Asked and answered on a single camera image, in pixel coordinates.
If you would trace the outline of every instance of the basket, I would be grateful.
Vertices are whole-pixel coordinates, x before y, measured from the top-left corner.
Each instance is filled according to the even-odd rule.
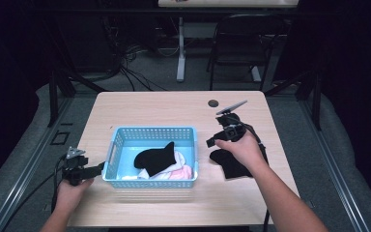
[[[134,167],[135,157],[142,151],[163,148],[174,142],[174,150],[185,157],[192,169],[191,179],[157,180],[134,179],[140,169]],[[198,176],[197,133],[193,127],[120,127],[110,141],[102,171],[104,181],[123,189],[185,189],[192,188]]]

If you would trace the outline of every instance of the black sock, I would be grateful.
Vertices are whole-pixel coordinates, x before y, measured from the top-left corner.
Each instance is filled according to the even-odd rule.
[[[174,142],[170,142],[162,149],[145,150],[134,159],[134,167],[145,168],[150,177],[175,163]]]
[[[238,162],[232,153],[224,149],[218,149],[211,152],[210,159],[222,166],[225,179],[232,179],[242,176],[252,177],[248,169]]]

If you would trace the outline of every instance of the wooden table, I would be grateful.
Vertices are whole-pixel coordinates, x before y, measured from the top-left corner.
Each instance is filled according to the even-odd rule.
[[[218,107],[210,107],[217,100]],[[267,147],[271,168],[298,193],[266,99],[261,92],[114,92],[98,95],[78,148],[88,166],[105,161],[113,131],[122,126],[193,126],[197,130],[199,176],[193,188],[113,188],[98,176],[71,216],[69,226],[153,227],[263,223],[266,205],[255,180],[227,181],[210,160],[206,140],[222,130],[216,112],[236,109]]]

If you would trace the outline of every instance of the black curtain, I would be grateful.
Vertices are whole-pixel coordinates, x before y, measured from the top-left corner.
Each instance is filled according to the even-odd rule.
[[[371,188],[371,1],[300,0],[299,11],[339,14],[293,21],[274,80],[322,71],[323,93],[350,136],[355,165]]]
[[[16,1],[0,1],[0,168],[38,108],[36,90],[48,82],[50,53]]]

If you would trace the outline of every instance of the human hand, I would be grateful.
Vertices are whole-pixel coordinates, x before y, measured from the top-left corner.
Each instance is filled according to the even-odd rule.
[[[65,214],[67,217],[70,216],[79,204],[84,191],[93,184],[94,181],[95,179],[89,179],[74,187],[70,185],[69,181],[63,180],[58,187],[55,211]]]
[[[253,175],[252,170],[255,170],[256,166],[267,164],[262,156],[257,140],[248,130],[237,142],[217,139],[215,145],[231,152],[237,161],[248,168]]]

